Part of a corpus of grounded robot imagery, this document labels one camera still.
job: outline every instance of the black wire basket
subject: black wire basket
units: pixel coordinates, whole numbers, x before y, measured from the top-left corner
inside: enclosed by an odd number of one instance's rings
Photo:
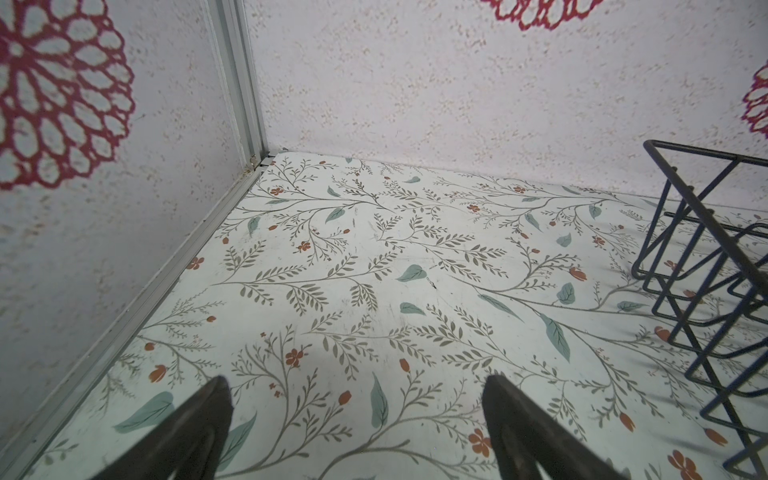
[[[702,204],[738,165],[768,167],[768,160],[656,140],[644,147],[667,182],[632,275],[657,296],[653,314],[675,322],[669,344],[696,354],[685,378],[715,392],[700,410],[701,418],[736,430],[743,443],[723,468],[744,478],[768,478],[759,455],[768,442],[765,425],[757,425],[764,419],[740,416],[742,408],[768,393],[768,375],[762,371],[768,363],[768,309],[762,309],[768,303],[768,277],[761,271],[768,263],[768,223],[756,214],[750,219],[717,215]],[[660,150],[727,164],[695,194]],[[672,187],[679,203],[670,199]],[[708,315],[702,316],[702,310]],[[735,339],[739,332],[749,335]],[[762,411],[759,416],[768,418]]]

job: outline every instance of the red flower pattern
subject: red flower pattern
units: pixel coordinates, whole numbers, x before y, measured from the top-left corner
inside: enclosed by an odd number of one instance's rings
[[[680,470],[680,477],[683,480],[701,480],[701,475],[696,472],[694,461],[679,451],[674,450],[672,455],[667,455],[667,460],[669,460],[673,467]]]
[[[746,111],[741,119],[750,124],[750,131],[761,132],[768,138],[768,63],[755,73],[752,89],[743,101]]]
[[[482,0],[490,3],[496,19],[517,23],[525,31],[530,27],[555,30],[572,18],[586,18],[603,0]]]
[[[469,434],[469,442],[472,443],[472,451],[478,455],[488,457],[491,454],[491,439],[485,437],[480,429]]]
[[[291,350],[290,352],[286,353],[286,365],[299,368],[299,360],[301,360],[304,357],[304,355],[305,355],[304,349]]]
[[[205,257],[194,257],[189,265],[187,265],[187,270],[197,270],[200,268],[200,264],[205,261]]]
[[[0,189],[90,177],[127,137],[134,74],[104,0],[11,2],[0,18]]]

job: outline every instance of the leaf pattern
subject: leaf pattern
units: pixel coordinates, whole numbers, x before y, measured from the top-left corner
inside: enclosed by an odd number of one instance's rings
[[[409,266],[405,272],[401,276],[397,278],[397,280],[401,282],[410,282],[411,280],[418,280],[420,278],[426,278],[427,272],[424,271],[423,268],[421,268],[420,265],[411,265]]]
[[[114,426],[118,433],[133,432],[136,429],[157,425],[174,412],[174,395],[171,392],[158,393],[144,403],[133,415]]]
[[[501,310],[502,312],[506,312],[506,313],[509,313],[510,315],[516,316],[518,319],[520,319],[520,317],[519,317],[519,316],[517,316],[517,314],[516,314],[515,312],[513,312],[513,311],[512,311],[512,310],[511,310],[511,309],[510,309],[508,306],[506,306],[506,305],[505,305],[504,303],[502,303],[502,302],[499,302],[498,300],[496,300],[496,299],[495,299],[495,298],[493,298],[492,296],[488,296],[488,295],[485,295],[485,294],[480,294],[480,295],[478,295],[478,296],[479,296],[480,298],[482,298],[483,300],[485,300],[486,302],[488,302],[488,303],[490,303],[491,305],[493,305],[494,307],[498,308],[498,309],[499,309],[499,310]]]
[[[528,223],[530,223],[531,225],[533,225],[533,227],[534,227],[536,230],[538,230],[538,231],[541,231],[541,228],[539,228],[539,227],[538,227],[538,222],[536,221],[536,219],[535,219],[535,218],[533,218],[533,214],[530,214],[530,213],[528,213],[528,214],[525,214],[525,219],[528,221]]]
[[[333,212],[331,212],[330,215],[328,215],[328,218],[326,218],[326,223],[341,217],[343,214],[344,214],[343,208],[341,207],[334,208]]]
[[[562,354],[567,361],[571,361],[571,347],[568,346],[568,341],[565,339],[563,329],[553,319],[549,318],[543,313],[539,313],[539,316],[544,320],[544,324],[547,326],[547,337],[552,345]]]
[[[259,227],[259,219],[260,217],[254,217],[249,220],[248,222],[248,234],[253,236],[253,232],[256,231],[256,228]]]
[[[491,374],[633,476],[666,478],[687,435],[707,454],[683,460],[723,477],[717,465],[739,440],[700,423],[708,396],[683,374],[695,355],[669,344],[671,324],[631,274],[655,204],[352,158],[271,161],[29,478],[92,477],[216,375],[235,405],[219,476],[381,478],[371,465],[397,462],[406,478],[494,478],[478,401]],[[762,242],[742,247],[759,259]],[[702,322],[732,304],[718,292],[698,300]],[[732,330],[734,345],[764,336]]]
[[[248,435],[250,434],[250,430],[253,428],[255,421],[256,414],[253,414],[251,420],[230,430],[229,435],[227,435],[227,440],[224,441],[221,457],[219,457],[219,466],[216,468],[217,472],[225,470],[230,465],[230,462],[232,462],[246,439],[248,439]]]
[[[644,303],[635,303],[635,302],[619,302],[616,305],[616,307],[622,312],[631,312],[632,310],[637,310],[644,306],[646,306]]]
[[[571,244],[571,234],[564,235],[556,240],[561,247],[567,247]]]
[[[408,302],[400,303],[400,313],[418,313],[419,315],[426,315],[424,310],[418,308],[413,303]]]
[[[373,388],[371,389],[371,411],[371,426],[374,429],[386,425],[389,420],[389,403],[375,373],[373,374]]]
[[[570,305],[576,301],[574,286],[571,282],[566,283],[560,288],[560,291],[558,292],[558,300],[564,305]]]

